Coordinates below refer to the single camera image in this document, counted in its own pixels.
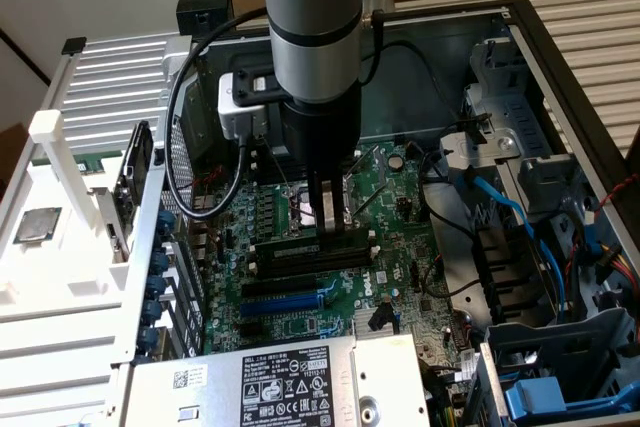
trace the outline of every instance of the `black plastic bracket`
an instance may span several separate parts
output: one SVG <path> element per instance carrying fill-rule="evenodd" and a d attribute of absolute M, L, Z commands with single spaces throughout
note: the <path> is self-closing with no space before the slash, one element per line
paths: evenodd
<path fill-rule="evenodd" d="M 245 67 L 233 73 L 233 102 L 238 107 L 291 100 L 278 84 L 273 65 Z"/>
<path fill-rule="evenodd" d="M 65 41 L 61 53 L 62 55 L 81 54 L 85 45 L 87 45 L 86 37 L 73 37 Z"/>

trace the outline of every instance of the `red wire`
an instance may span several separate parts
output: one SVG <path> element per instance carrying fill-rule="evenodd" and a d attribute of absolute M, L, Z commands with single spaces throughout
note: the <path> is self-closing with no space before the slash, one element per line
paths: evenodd
<path fill-rule="evenodd" d="M 567 265 L 564 268 L 564 276 L 565 276 L 565 282 L 569 283 L 569 273 L 571 272 L 571 264 L 573 261 L 573 255 L 576 253 L 576 249 L 578 248 L 578 244 L 573 244 L 573 247 L 571 247 L 571 253 L 569 254 L 569 261 L 567 262 Z"/>
<path fill-rule="evenodd" d="M 215 170 L 213 172 L 211 172 L 209 175 L 207 175 L 205 178 L 203 179 L 195 179 L 191 185 L 187 185 L 185 187 L 182 187 L 183 189 L 186 187 L 195 187 L 196 185 L 198 185 L 200 182 L 204 183 L 204 184 L 208 184 L 210 182 L 213 182 L 216 177 L 218 177 L 218 175 L 220 175 L 222 173 L 222 166 L 219 165 L 218 167 L 215 168 Z"/>
<path fill-rule="evenodd" d="M 611 265 L 620 274 L 624 275 L 629 282 L 631 282 L 631 286 L 633 287 L 633 295 L 636 298 L 636 301 L 640 301 L 640 288 L 638 288 L 638 281 L 636 278 L 629 272 L 629 270 L 622 265 L 617 260 L 611 262 Z"/>
<path fill-rule="evenodd" d="M 596 213 L 600 212 L 600 209 L 604 207 L 604 204 L 606 204 L 609 200 L 611 200 L 614 195 L 616 195 L 618 192 L 620 192 L 622 189 L 624 189 L 628 185 L 633 184 L 634 182 L 640 182 L 640 174 L 632 174 L 626 179 L 624 179 L 622 182 L 620 182 L 618 185 L 616 185 L 611 190 L 611 192 L 609 192 L 606 195 L 606 197 L 600 201 L 600 204 L 598 205 L 598 208 L 595 210 L 595 212 Z"/>

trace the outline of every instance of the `capacitor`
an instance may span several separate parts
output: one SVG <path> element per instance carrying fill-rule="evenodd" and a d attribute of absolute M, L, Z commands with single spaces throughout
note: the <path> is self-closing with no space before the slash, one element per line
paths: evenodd
<path fill-rule="evenodd" d="M 164 277 L 159 275 L 150 275 L 147 277 L 144 293 L 148 299 L 158 300 L 158 297 L 164 294 L 166 289 L 167 283 Z"/>
<path fill-rule="evenodd" d="M 176 227 L 176 216 L 168 210 L 158 212 L 158 220 L 156 221 L 156 233 L 162 237 L 173 232 Z"/>
<path fill-rule="evenodd" d="M 138 331 L 137 347 L 140 350 L 149 352 L 158 345 L 158 330 L 153 327 L 142 327 Z"/>
<path fill-rule="evenodd" d="M 443 327 L 441 332 L 442 332 L 442 342 L 444 344 L 448 343 L 451 340 L 451 328 Z"/>
<path fill-rule="evenodd" d="M 151 325 L 162 317 L 162 304 L 157 300 L 145 300 L 140 314 L 142 323 Z"/>
<path fill-rule="evenodd" d="M 155 250 L 151 253 L 149 262 L 149 273 L 152 275 L 162 275 L 169 270 L 169 257 L 162 250 Z"/>
<path fill-rule="evenodd" d="M 401 172 L 402 169 L 404 169 L 404 159 L 398 154 L 390 155 L 387 160 L 387 165 L 391 169 L 391 172 Z"/>

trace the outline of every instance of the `metal mesh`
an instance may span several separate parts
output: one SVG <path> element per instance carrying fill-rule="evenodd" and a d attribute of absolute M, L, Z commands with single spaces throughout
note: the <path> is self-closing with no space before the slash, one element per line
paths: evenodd
<path fill-rule="evenodd" d="M 187 150 L 187 144 L 182 135 L 180 122 L 174 122 L 173 132 L 171 133 L 171 164 L 173 165 L 173 175 L 175 177 L 176 186 L 182 196 L 182 200 L 189 206 L 193 205 L 193 170 L 191 169 L 191 158 Z M 164 208 L 174 215 L 182 215 L 178 204 L 171 195 L 171 192 L 165 190 L 162 192 L 162 203 Z M 183 216 L 185 224 L 189 219 Z"/>

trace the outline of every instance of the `yellow wire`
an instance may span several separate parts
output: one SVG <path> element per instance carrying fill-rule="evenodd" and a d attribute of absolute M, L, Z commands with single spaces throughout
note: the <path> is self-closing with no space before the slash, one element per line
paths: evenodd
<path fill-rule="evenodd" d="M 456 418 L 455 415 L 453 415 L 453 408 L 447 408 L 447 415 L 449 416 L 449 419 L 451 421 L 451 427 L 456 427 Z"/>
<path fill-rule="evenodd" d="M 604 245 L 604 244 L 600 244 L 600 245 L 607 252 L 611 250 L 611 248 L 607 245 Z M 627 259 L 625 259 L 622 255 L 618 254 L 616 256 L 616 260 L 620 262 L 622 265 L 624 265 L 629 271 L 631 271 L 631 266 L 628 264 Z"/>

